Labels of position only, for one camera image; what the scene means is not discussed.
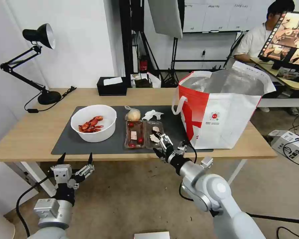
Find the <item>man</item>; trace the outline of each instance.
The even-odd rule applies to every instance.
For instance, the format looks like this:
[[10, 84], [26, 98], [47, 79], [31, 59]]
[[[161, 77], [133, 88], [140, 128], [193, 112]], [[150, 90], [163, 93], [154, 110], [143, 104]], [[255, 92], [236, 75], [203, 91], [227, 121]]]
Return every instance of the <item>man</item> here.
[[[267, 21], [246, 33], [233, 52], [234, 58], [244, 63], [251, 63], [250, 58], [258, 57], [281, 14], [285, 11], [292, 12], [294, 9], [293, 0], [276, 0], [273, 2], [268, 8]], [[261, 108], [261, 110], [269, 112], [268, 107]]]

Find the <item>white bowl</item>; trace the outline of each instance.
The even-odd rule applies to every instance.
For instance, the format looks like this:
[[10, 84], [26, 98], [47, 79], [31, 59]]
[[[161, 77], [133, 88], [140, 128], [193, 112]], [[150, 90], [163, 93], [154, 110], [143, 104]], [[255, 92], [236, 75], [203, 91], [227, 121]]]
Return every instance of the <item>white bowl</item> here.
[[[95, 116], [103, 116], [103, 120], [97, 125], [103, 125], [101, 131], [95, 133], [82, 133], [79, 131], [79, 125], [90, 121]], [[79, 136], [91, 143], [101, 142], [111, 137], [115, 131], [116, 111], [107, 105], [92, 105], [87, 106], [77, 111], [71, 118], [71, 127]]]

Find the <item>red crayfish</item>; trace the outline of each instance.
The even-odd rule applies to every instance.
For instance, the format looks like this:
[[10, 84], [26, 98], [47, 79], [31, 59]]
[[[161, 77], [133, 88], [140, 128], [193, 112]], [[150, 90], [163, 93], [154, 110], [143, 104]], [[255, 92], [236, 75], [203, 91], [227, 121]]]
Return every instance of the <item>red crayfish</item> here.
[[79, 125], [79, 131], [83, 133], [95, 133], [98, 131], [101, 131], [101, 128], [103, 128], [103, 125], [97, 125], [98, 121], [102, 121], [103, 116], [96, 116], [90, 121], [86, 122], [83, 125]]

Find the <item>wooden table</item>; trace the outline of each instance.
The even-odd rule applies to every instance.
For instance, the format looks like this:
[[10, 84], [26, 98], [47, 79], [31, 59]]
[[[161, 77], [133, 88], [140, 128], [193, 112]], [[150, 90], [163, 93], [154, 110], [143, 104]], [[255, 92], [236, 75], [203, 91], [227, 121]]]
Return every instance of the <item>wooden table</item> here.
[[[66, 89], [53, 89], [61, 94]], [[66, 123], [77, 106], [104, 104], [123, 105], [170, 105], [175, 89], [128, 89], [126, 96], [99, 96], [96, 89], [76, 89], [55, 107], [38, 114], [26, 114], [0, 142], [0, 161], [20, 161], [29, 173], [40, 181], [45, 174], [37, 162], [52, 161], [60, 157], [51, 151], [60, 137]], [[193, 158], [194, 153], [186, 153]], [[247, 159], [275, 158], [276, 153], [249, 122], [233, 149], [217, 149], [213, 152], [198, 153], [199, 158], [211, 156], [214, 159], [239, 159], [240, 162], [230, 177], [235, 178]], [[66, 161], [86, 161], [88, 155], [67, 155]], [[154, 153], [144, 154], [95, 154], [94, 161], [140, 161], [157, 159]], [[54, 195], [51, 182], [42, 184], [49, 195]]]
[[[273, 61], [262, 62], [257, 57], [251, 58], [252, 62], [257, 64], [256, 68], [266, 72], [272, 81], [278, 81], [283, 85], [286, 85], [292, 90], [299, 90], [299, 82], [294, 82], [291, 80], [286, 80], [282, 77], [277, 77], [278, 70], [273, 70]], [[258, 107], [299, 107], [299, 98], [287, 98], [287, 99], [267, 99], [263, 98]]]
[[[257, 64], [259, 62], [262, 62], [262, 60], [260, 60], [257, 57], [252, 57], [250, 58], [252, 60], [253, 63]], [[287, 85], [290, 89], [293, 90], [299, 90], [299, 82], [294, 82], [291, 80], [287, 80], [284, 79], [282, 77], [277, 77], [278, 75], [278, 70], [274, 70], [272, 69], [272, 65], [273, 65], [273, 61], [269, 61], [269, 62], [263, 62], [260, 64], [257, 64], [257, 66], [260, 66], [265, 72], [268, 72], [269, 74], [271, 74], [272, 76], [276, 77], [279, 81], [283, 82], [285, 85]]]

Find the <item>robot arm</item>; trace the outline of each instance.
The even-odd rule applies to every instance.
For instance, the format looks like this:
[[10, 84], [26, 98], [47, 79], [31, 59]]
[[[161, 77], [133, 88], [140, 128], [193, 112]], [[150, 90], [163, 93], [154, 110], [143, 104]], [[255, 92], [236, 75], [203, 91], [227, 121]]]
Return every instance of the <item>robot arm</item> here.
[[200, 165], [184, 158], [186, 145], [181, 142], [177, 150], [165, 134], [153, 132], [160, 140], [162, 151], [154, 149], [165, 163], [171, 164], [183, 177], [182, 188], [201, 210], [210, 211], [214, 217], [214, 232], [219, 239], [264, 239], [254, 220], [242, 212], [232, 197], [227, 181], [219, 175], [207, 174], [212, 166], [211, 157], [204, 158]]
[[31, 235], [30, 239], [67, 239], [65, 229], [69, 227], [72, 218], [74, 192], [94, 172], [94, 165], [91, 153], [87, 165], [73, 173], [70, 164], [63, 164], [64, 159], [65, 154], [58, 159], [56, 166], [51, 167], [56, 181], [55, 195], [49, 199], [39, 199], [34, 206], [41, 229]]

